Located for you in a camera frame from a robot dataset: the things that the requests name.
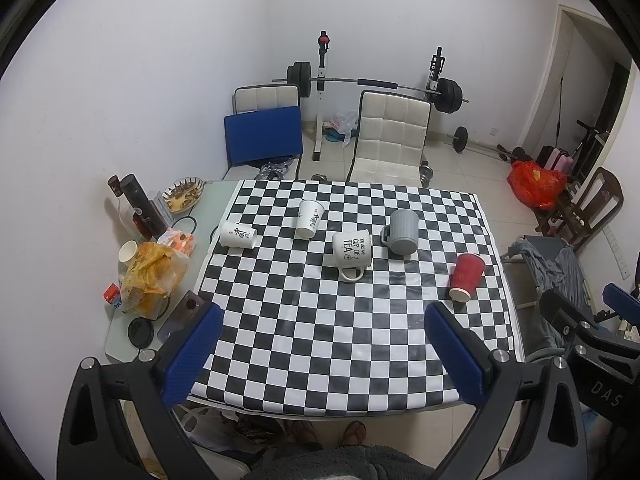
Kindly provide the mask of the dark brown bottle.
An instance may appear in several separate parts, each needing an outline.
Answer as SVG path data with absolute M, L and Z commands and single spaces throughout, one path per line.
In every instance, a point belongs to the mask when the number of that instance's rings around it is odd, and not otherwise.
M 120 180 L 120 188 L 134 208 L 134 211 L 141 217 L 141 220 L 151 232 L 152 237 L 161 237 L 166 229 L 166 222 L 160 216 L 152 200 L 144 192 L 141 184 L 134 174 L 127 174 Z

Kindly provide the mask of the white barbell rack stand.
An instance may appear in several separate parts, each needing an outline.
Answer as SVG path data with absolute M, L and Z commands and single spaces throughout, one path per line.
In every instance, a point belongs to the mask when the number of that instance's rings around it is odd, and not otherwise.
M 326 54 L 329 51 L 330 37 L 325 30 L 320 32 L 318 37 L 319 64 L 316 78 L 317 93 L 317 116 L 316 116 L 316 138 L 314 139 L 314 152 L 312 160 L 318 162 L 321 158 L 323 139 L 323 95 L 326 90 Z

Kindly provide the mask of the black white checkered tablecloth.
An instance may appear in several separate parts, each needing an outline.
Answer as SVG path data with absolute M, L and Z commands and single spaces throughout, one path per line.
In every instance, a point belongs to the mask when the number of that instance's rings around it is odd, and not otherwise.
M 302 200 L 324 208 L 316 235 L 296 240 Z M 372 249 L 364 277 L 344 281 L 337 232 L 379 236 L 398 209 L 419 217 L 411 256 Z M 381 415 L 458 400 L 427 342 L 423 313 L 447 302 L 458 255 L 483 258 L 473 298 L 454 316 L 489 349 L 523 350 L 498 248 L 480 200 L 461 191 L 381 183 L 239 183 L 224 220 L 257 231 L 254 249 L 210 243 L 198 293 L 224 312 L 224 328 L 191 394 L 232 410 L 309 417 Z

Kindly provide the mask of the yellow snack bag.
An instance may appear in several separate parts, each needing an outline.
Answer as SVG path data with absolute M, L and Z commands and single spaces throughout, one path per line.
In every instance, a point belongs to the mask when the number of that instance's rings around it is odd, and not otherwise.
M 178 288 L 188 270 L 190 258 L 174 248 L 144 242 L 129 263 L 120 296 L 125 310 L 155 320 L 166 301 Z

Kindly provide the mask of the small red capped jar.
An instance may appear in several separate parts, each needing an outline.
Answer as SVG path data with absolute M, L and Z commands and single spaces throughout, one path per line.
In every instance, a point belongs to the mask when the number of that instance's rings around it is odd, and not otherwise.
M 103 293 L 103 298 L 107 304 L 116 310 L 122 310 L 122 295 L 119 287 L 112 283 Z

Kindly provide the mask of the red plastic bag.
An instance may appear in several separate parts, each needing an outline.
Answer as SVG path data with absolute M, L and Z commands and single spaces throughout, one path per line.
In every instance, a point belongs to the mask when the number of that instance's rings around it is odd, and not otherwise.
M 561 171 L 538 166 L 534 160 L 517 160 L 511 166 L 506 182 L 515 197 L 530 209 L 551 210 L 567 184 Z

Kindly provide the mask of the grey cloth on chair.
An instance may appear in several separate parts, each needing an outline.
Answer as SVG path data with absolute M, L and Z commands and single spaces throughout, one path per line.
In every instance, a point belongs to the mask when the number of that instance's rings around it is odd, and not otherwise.
M 534 291 L 518 304 L 526 356 L 563 347 L 563 338 L 540 312 L 543 292 L 557 289 L 580 314 L 592 315 L 591 295 L 575 248 L 557 237 L 524 235 L 500 257 L 503 264 L 524 264 Z

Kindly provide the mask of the white printed cup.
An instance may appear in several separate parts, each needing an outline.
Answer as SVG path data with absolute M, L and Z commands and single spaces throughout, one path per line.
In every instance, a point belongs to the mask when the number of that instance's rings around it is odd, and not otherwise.
M 219 243 L 227 248 L 254 249 L 257 231 L 246 224 L 226 221 L 219 228 Z
M 324 214 L 323 206 L 315 200 L 302 200 L 295 225 L 296 240 L 311 240 L 317 233 Z

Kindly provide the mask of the black round lid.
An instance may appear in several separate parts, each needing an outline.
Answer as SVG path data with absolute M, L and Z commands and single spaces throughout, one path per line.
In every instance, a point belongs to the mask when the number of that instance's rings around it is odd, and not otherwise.
M 154 338 L 153 323 L 147 318 L 134 318 L 128 325 L 127 336 L 134 348 L 148 348 Z

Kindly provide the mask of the red paper cup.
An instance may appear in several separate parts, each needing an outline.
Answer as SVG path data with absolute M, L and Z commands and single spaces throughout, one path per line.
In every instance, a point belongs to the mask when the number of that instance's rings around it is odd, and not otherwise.
M 465 304 L 474 296 L 477 286 L 485 272 L 485 261 L 478 255 L 458 255 L 454 272 L 450 276 L 449 297 L 452 301 Z

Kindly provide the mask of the plastic bags on floor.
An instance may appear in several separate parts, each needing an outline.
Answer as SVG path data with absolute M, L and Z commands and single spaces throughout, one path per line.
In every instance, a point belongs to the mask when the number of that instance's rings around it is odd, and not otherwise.
M 356 139 L 358 132 L 358 114 L 348 112 L 334 115 L 326 128 L 326 140 L 347 146 Z

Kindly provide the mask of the dark wooden chair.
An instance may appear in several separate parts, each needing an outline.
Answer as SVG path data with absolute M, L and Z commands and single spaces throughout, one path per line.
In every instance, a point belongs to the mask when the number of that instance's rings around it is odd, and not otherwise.
M 579 252 L 618 214 L 624 204 L 620 180 L 612 171 L 598 167 L 578 198 L 563 191 L 550 211 L 537 211 L 536 231 L 559 237 Z

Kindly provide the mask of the plate with food scraps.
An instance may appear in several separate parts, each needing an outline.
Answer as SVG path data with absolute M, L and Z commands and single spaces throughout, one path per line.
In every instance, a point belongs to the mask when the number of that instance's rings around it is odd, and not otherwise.
M 180 214 L 200 200 L 204 186 L 205 181 L 198 177 L 182 178 L 165 188 L 162 197 L 172 214 Z

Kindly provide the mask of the orange white snack packet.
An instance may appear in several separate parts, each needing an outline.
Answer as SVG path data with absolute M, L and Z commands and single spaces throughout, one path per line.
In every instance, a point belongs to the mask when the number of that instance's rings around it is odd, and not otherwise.
M 192 233 L 169 228 L 157 239 L 157 243 L 172 248 L 175 252 L 181 252 L 190 257 L 195 248 L 195 240 Z

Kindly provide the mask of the white enamel tea mug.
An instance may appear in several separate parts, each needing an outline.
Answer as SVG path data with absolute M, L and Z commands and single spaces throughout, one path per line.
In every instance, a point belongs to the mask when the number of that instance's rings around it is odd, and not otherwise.
M 371 233 L 368 230 L 334 233 L 332 250 L 340 277 L 346 282 L 356 283 L 372 263 Z

